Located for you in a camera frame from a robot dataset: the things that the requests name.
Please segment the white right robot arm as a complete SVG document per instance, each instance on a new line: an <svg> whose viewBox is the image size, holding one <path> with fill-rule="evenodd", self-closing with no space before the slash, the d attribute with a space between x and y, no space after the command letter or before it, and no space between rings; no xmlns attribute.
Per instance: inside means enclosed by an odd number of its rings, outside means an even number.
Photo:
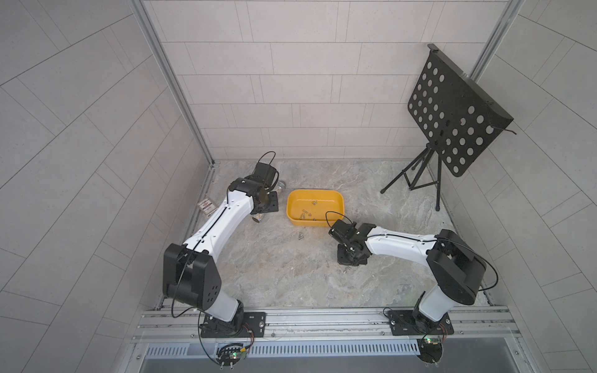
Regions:
<svg viewBox="0 0 597 373"><path fill-rule="evenodd" d="M370 256L378 255L427 267L436 285L421 296L414 308L415 320L438 323L454 306L472 306L483 290L481 282L489 263L451 230L423 236L337 220L329 234L338 242L337 261L341 265L365 265Z"/></svg>

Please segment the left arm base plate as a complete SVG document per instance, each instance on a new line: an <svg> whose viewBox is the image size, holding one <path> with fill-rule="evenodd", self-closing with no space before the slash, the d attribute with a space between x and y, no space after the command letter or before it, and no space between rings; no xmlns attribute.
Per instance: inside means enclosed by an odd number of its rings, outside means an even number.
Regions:
<svg viewBox="0 0 597 373"><path fill-rule="evenodd" d="M266 321L266 312L244 312L243 318L236 315L231 322L206 315L198 329L202 338L263 337Z"/></svg>

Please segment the yellow plastic storage box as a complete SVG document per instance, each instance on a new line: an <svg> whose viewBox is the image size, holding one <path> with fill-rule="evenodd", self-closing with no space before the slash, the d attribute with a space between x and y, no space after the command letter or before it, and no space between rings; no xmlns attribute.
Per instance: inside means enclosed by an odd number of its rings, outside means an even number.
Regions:
<svg viewBox="0 0 597 373"><path fill-rule="evenodd" d="M318 205L312 205L312 200L317 200ZM308 211L312 217L301 219L303 211ZM299 189L292 191L287 200L286 214L297 226L331 227L344 213L345 199L337 191Z"/></svg>

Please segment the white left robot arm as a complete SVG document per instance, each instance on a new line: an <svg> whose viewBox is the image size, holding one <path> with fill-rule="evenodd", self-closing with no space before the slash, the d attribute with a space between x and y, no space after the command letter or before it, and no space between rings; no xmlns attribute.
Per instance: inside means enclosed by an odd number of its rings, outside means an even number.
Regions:
<svg viewBox="0 0 597 373"><path fill-rule="evenodd" d="M249 215L278 211L285 183L266 186L250 178L234 180L216 212L183 244L171 244L163 256L163 295L224 323L243 318L242 302L222 290L217 261L225 244Z"/></svg>

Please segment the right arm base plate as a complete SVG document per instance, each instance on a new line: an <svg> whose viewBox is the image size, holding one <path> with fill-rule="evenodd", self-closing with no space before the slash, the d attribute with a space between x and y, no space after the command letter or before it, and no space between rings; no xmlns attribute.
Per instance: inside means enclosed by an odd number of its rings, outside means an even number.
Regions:
<svg viewBox="0 0 597 373"><path fill-rule="evenodd" d="M382 314L388 319L394 336L442 336L454 334L448 314L434 322L413 309L385 308Z"/></svg>

